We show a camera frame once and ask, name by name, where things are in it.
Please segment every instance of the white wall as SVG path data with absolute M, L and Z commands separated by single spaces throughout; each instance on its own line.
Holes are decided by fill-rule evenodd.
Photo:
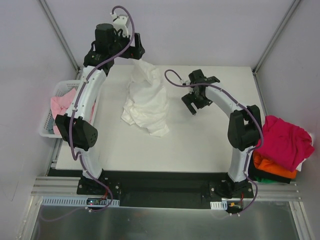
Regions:
M 254 67 L 293 0 L 47 1 L 79 65 L 95 39 L 96 25 L 111 23 L 109 13 L 120 4 L 141 33 L 146 61 Z
M 36 0 L 0 1 L 0 22 L 0 238 L 11 240 L 53 146 L 40 118 L 75 71 Z
M 320 239 L 320 1 L 304 0 L 258 72 L 269 114 L 315 134 L 315 153 L 298 174 L 303 203 Z

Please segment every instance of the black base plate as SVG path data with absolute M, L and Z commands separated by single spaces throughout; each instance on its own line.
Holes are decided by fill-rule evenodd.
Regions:
M 49 172 L 49 176 L 80 177 L 80 171 Z M 210 202 L 220 202 L 217 185 L 226 173 L 104 171 L 99 181 L 106 184 L 122 207 L 210 209 Z M 234 198 L 253 198 L 250 183 L 233 193 Z M 103 196 L 105 189 L 95 181 L 81 177 L 77 194 Z

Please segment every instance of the white basket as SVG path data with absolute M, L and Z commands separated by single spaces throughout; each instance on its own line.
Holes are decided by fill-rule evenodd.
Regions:
M 67 94 L 68 92 L 70 92 L 73 88 L 75 88 L 77 90 L 80 82 L 81 82 L 81 80 L 61 81 L 55 86 L 52 96 L 53 97 L 54 96 L 62 97 L 65 94 Z M 95 121 L 95 116 L 96 116 L 96 112 L 97 112 L 97 108 L 98 108 L 99 98 L 100 98 L 100 91 L 98 92 L 98 96 L 97 96 L 97 98 L 95 100 L 93 115 L 92 115 L 90 124 L 93 124 L 94 121 Z M 50 109 L 50 106 L 49 106 L 49 110 L 43 116 L 42 121 L 40 123 L 40 127 L 39 127 L 39 130 L 38 130 L 39 134 L 42 137 L 61 139 L 62 136 L 60 134 L 52 134 L 52 133 L 49 132 L 49 129 L 52 128 L 51 123 L 53 122 L 53 120 L 54 120 L 54 118 L 52 116 L 52 112 L 51 112 L 51 109 Z

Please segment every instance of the pink towel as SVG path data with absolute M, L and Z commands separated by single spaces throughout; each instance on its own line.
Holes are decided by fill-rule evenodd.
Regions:
M 67 109 L 70 107 L 72 104 L 75 96 L 76 96 L 77 90 L 75 88 L 72 88 L 71 91 L 66 93 L 63 96 L 53 96 L 50 100 L 50 108 L 52 112 L 53 119 L 56 119 L 57 115 L 64 115 L 67 111 Z M 94 109 L 95 105 L 93 104 L 92 106 L 92 111 L 91 111 L 91 117 L 90 121 L 92 119 L 92 116 L 94 114 Z M 53 132 L 54 134 L 60 135 L 60 132 L 58 130 L 58 127 L 56 125 L 53 126 Z
M 256 151 L 291 172 L 315 150 L 310 135 L 304 129 L 281 118 L 266 116 L 262 132 L 264 144 Z

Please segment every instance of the white table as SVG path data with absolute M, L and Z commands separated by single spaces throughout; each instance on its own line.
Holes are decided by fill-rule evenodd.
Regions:
M 185 78 L 197 69 L 202 69 L 207 77 L 216 76 L 239 102 L 257 105 L 264 121 L 249 67 L 158 67 L 162 73 L 174 69 Z M 167 116 L 170 132 L 162 138 L 150 136 L 146 129 L 129 126 L 121 119 L 132 69 L 132 65 L 113 66 L 102 86 L 94 122 L 98 129 L 96 150 L 102 168 L 113 171 L 227 172 L 232 156 L 227 138 L 229 118 L 214 103 L 197 110 L 193 116 L 181 100 L 187 89 L 175 87 L 165 80 L 170 103 Z M 179 83 L 174 74 L 169 73 L 169 76 Z M 82 169 L 80 162 L 72 159 L 66 142 L 62 144 L 56 169 Z

